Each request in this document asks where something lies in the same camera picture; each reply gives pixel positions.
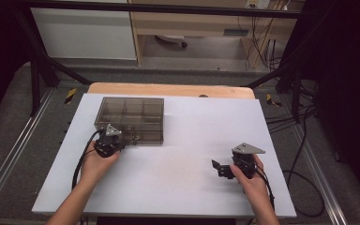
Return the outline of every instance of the transparent plastic box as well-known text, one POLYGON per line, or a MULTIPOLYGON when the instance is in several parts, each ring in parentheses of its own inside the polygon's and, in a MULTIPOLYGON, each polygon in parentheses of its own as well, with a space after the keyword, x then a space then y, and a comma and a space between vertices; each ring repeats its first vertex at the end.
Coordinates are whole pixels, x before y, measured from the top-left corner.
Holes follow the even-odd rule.
POLYGON ((163 143, 163 98, 104 97, 97 114, 96 129, 111 124, 122 131, 126 145, 163 143))

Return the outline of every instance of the gray floor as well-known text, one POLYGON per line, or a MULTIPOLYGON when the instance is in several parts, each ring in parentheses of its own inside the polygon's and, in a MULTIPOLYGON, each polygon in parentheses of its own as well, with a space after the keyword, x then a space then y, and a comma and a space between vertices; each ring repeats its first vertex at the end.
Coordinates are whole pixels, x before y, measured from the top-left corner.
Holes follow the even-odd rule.
MULTIPOLYGON (((179 45, 150 37, 147 39, 144 65, 141 67, 92 68, 93 65, 88 65, 87 68, 76 67, 74 69, 84 77, 99 82, 230 86, 249 83, 264 73, 264 68, 261 68, 260 71, 245 73, 246 59, 239 50, 239 40, 188 37, 187 42, 188 47, 184 50, 179 45), (215 47, 212 48, 207 43, 214 44, 215 47)), ((30 221, 30 224, 38 224, 38 221, 47 219, 31 212, 37 197, 36 191, 42 186, 60 147, 60 142, 65 138, 68 122, 71 121, 76 111, 82 93, 87 91, 87 86, 76 84, 67 76, 61 75, 60 77, 63 80, 62 84, 54 90, 46 112, 0 192, 0 222, 15 224, 17 221, 17 223, 25 224, 25 221, 30 221), (78 88, 77 93, 71 103, 66 105, 64 100, 71 86, 78 88)), ((16 73, 0 106, 0 165, 4 162, 11 146, 16 142, 29 118, 28 114, 31 111, 29 83, 29 67, 22 67, 16 73)), ((273 80, 255 90, 256 98, 261 100, 265 117, 287 113, 284 107, 266 103, 267 93, 272 95, 274 101, 281 101, 291 96, 290 94, 278 96, 275 89, 272 88, 275 84, 276 81, 273 80)), ((302 101, 305 105, 310 104, 308 99, 303 98, 302 101)), ((334 152, 326 137, 327 134, 321 126, 320 119, 309 117, 307 141, 317 156, 348 223, 360 224, 360 186, 348 165, 335 161, 334 152)), ((300 145, 294 129, 288 127, 273 133, 272 140, 282 169, 290 169, 300 145)), ((311 172, 303 156, 299 159, 296 170, 312 180, 311 172)), ((291 194, 294 205, 300 210, 310 214, 319 211, 320 201, 317 193, 311 185, 295 176, 292 177, 291 194)), ((319 217, 298 215, 297 218, 287 218, 281 223, 331 224, 332 221, 325 211, 319 217)))

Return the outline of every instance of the white table surface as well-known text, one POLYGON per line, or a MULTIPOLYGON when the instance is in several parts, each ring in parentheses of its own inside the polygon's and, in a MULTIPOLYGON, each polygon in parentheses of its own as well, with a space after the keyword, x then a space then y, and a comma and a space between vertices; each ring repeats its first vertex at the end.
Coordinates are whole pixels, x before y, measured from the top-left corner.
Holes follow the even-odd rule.
MULTIPOLYGON (((103 97, 84 94, 67 136, 32 209, 52 214, 71 190, 71 180, 103 97)), ((84 212, 96 216, 242 218, 252 216, 236 179, 218 177, 211 159, 231 164, 231 149, 245 142, 259 155, 280 218, 296 217, 263 118, 259 100, 165 98, 164 143, 127 146, 94 190, 84 212)))

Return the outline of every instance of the wall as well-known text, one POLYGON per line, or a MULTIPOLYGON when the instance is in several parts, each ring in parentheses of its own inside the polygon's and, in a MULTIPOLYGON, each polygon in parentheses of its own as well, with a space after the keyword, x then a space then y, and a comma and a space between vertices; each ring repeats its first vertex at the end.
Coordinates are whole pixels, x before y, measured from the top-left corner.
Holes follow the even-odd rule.
POLYGON ((32 12, 51 57, 136 60, 128 12, 47 8, 32 12))

